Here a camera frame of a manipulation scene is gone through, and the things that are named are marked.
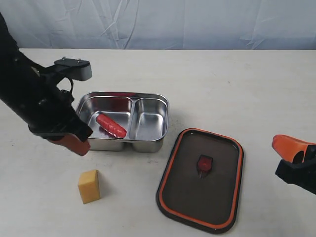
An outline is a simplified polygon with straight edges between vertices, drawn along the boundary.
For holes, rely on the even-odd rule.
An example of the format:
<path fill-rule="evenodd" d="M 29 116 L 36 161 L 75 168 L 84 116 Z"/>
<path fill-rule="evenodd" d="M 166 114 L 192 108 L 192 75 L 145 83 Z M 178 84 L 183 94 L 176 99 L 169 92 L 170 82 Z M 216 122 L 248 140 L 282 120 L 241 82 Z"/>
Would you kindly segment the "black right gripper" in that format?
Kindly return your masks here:
<path fill-rule="evenodd" d="M 316 193 L 316 144 L 287 135 L 275 135 L 272 148 L 282 158 L 276 176 L 287 184 Z"/>

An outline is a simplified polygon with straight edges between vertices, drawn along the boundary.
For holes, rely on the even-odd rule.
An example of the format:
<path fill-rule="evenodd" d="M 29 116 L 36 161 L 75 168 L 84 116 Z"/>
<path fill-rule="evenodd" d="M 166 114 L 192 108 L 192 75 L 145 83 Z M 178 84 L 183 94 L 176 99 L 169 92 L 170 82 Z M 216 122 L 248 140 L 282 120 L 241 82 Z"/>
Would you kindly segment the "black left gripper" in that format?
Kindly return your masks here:
<path fill-rule="evenodd" d="M 43 67 L 23 53 L 6 56 L 0 60 L 0 99 L 34 135 L 84 156 L 90 150 L 87 139 L 92 129 L 72 107 L 73 91 L 58 88 L 63 79 L 68 78 L 54 64 Z"/>

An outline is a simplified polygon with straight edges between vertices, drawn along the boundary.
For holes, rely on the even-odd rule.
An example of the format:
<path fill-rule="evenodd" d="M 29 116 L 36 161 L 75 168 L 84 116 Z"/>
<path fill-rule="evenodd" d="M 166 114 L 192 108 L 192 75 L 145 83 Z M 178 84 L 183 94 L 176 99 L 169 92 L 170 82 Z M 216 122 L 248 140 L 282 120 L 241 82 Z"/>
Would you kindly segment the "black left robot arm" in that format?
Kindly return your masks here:
<path fill-rule="evenodd" d="M 90 149 L 92 129 L 72 107 L 73 91 L 57 85 L 63 79 L 73 84 L 91 77 L 89 61 L 64 57 L 49 67 L 32 61 L 19 50 L 5 19 L 0 19 L 0 99 L 31 133 L 80 156 Z"/>

